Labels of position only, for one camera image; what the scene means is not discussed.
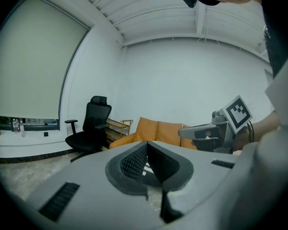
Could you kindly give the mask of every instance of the black office chair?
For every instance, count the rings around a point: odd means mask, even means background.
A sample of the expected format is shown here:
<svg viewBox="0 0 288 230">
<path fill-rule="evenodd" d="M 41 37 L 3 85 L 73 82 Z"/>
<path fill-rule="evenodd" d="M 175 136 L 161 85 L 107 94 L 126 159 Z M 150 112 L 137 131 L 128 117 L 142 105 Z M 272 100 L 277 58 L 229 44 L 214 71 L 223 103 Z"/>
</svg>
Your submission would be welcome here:
<svg viewBox="0 0 288 230">
<path fill-rule="evenodd" d="M 107 118 L 112 110 L 112 107 L 107 104 L 107 98 L 104 96 L 94 96 L 86 105 L 86 114 L 83 124 L 83 131 L 76 133 L 75 122 L 78 120 L 67 120 L 66 124 L 72 125 L 71 136 L 68 136 L 66 143 L 81 152 L 81 155 L 72 159 L 81 158 L 85 155 L 101 151 L 99 146 L 106 142 L 105 127 Z"/>
</svg>

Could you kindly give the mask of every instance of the black cable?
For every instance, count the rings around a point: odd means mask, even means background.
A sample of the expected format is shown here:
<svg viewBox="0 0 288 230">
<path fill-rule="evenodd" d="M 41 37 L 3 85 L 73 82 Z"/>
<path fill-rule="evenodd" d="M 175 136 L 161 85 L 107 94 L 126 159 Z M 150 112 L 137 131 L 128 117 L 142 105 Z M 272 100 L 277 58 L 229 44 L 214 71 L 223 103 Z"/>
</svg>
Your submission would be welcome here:
<svg viewBox="0 0 288 230">
<path fill-rule="evenodd" d="M 249 139 L 250 139 L 250 142 L 252 142 L 252 132 L 251 132 L 250 124 L 247 123 L 247 126 L 248 126 L 248 129 L 249 129 Z"/>
<path fill-rule="evenodd" d="M 251 127 L 252 127 L 252 135 L 253 135 L 253 142 L 254 142 L 254 128 L 253 128 L 253 125 L 252 125 L 252 122 L 250 121 L 250 124 L 251 124 Z"/>
</svg>

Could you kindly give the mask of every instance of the ceiling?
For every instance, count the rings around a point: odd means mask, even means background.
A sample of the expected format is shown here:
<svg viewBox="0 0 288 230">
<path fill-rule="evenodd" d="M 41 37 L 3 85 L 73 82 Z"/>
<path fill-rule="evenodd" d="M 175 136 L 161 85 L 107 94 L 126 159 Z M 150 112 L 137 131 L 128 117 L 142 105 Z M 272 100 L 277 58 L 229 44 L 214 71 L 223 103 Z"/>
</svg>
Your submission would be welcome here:
<svg viewBox="0 0 288 230">
<path fill-rule="evenodd" d="M 123 46 L 166 37 L 218 40 L 267 60 L 261 5 L 220 3 L 189 8 L 183 0 L 88 0 L 123 36 Z"/>
</svg>

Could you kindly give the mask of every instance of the orange sofa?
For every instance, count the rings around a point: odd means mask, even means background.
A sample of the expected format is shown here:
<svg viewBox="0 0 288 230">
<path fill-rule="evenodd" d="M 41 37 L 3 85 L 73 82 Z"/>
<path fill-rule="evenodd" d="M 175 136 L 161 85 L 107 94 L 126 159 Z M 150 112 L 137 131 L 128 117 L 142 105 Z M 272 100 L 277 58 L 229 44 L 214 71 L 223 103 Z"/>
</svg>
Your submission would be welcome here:
<svg viewBox="0 0 288 230">
<path fill-rule="evenodd" d="M 137 141 L 162 141 L 167 144 L 197 150 L 192 145 L 191 139 L 183 139 L 178 135 L 178 130 L 189 126 L 183 124 L 172 124 L 140 118 L 136 132 L 116 140 L 110 144 L 110 149 Z"/>
</svg>

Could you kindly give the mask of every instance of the concrete floor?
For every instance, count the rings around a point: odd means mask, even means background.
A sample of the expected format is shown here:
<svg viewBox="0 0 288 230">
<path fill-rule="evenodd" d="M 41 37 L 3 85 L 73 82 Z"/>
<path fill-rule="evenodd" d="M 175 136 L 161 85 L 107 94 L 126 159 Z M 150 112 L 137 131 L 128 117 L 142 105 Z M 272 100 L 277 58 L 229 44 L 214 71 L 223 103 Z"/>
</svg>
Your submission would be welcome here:
<svg viewBox="0 0 288 230">
<path fill-rule="evenodd" d="M 34 162 L 0 164 L 0 181 L 6 190 L 25 201 L 40 183 L 70 164 L 70 160 L 78 155 L 75 152 Z M 160 211 L 161 198 L 160 188 L 148 186 L 148 204 L 155 211 Z"/>
</svg>

